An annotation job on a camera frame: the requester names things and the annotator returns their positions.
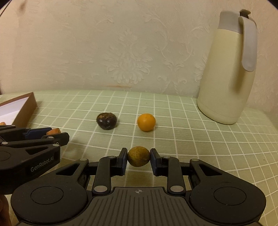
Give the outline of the small orange tangerine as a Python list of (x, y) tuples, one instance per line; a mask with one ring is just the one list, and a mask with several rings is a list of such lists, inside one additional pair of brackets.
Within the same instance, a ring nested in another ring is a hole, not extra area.
[(151, 114), (141, 114), (137, 119), (137, 125), (144, 132), (152, 131), (156, 125), (156, 119)]

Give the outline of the cream thermos jug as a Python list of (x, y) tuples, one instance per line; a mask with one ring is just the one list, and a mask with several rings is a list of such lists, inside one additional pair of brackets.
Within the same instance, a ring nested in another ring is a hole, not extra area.
[(250, 95), (257, 63), (257, 25), (250, 11), (222, 11), (200, 82), (197, 106), (208, 118), (235, 124)]

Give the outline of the orange fruit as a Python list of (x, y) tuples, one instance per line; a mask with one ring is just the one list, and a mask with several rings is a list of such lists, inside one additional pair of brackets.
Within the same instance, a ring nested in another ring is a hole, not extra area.
[(48, 131), (46, 133), (46, 135), (50, 136), (50, 135), (55, 135), (55, 134), (60, 134), (60, 133), (61, 133), (61, 131), (59, 128), (54, 128), (54, 129), (51, 129), (50, 131)]

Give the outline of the green checkered tablecloth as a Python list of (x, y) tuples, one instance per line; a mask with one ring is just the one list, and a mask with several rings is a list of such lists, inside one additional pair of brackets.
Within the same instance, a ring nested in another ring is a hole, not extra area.
[[(223, 125), (204, 116), (189, 97), (109, 90), (36, 91), (34, 96), (37, 108), (28, 127), (59, 128), (70, 135), (61, 165), (80, 158), (96, 162), (135, 146), (181, 162), (198, 158), (259, 187), (267, 201), (260, 222), (277, 225), (276, 115), (246, 108), (236, 124)], [(117, 117), (114, 129), (97, 124), (103, 112)], [(155, 117), (152, 131), (139, 129), (141, 114)]]

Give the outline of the yellow-green spotted fruit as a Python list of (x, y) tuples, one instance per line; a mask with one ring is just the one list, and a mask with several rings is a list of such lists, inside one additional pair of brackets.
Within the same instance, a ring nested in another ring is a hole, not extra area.
[(128, 151), (128, 161), (133, 167), (142, 167), (150, 161), (150, 151), (143, 146), (135, 146)]

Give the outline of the brown white shallow box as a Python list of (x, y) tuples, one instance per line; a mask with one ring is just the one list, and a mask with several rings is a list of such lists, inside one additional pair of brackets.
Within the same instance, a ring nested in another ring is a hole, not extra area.
[(26, 128), (37, 107), (34, 93), (27, 93), (1, 103), (1, 125)]

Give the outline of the dark brown passion fruit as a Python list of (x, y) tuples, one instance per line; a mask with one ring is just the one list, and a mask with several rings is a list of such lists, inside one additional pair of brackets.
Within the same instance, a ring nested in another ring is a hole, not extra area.
[(96, 122), (103, 130), (112, 130), (117, 124), (117, 117), (111, 112), (100, 113)]

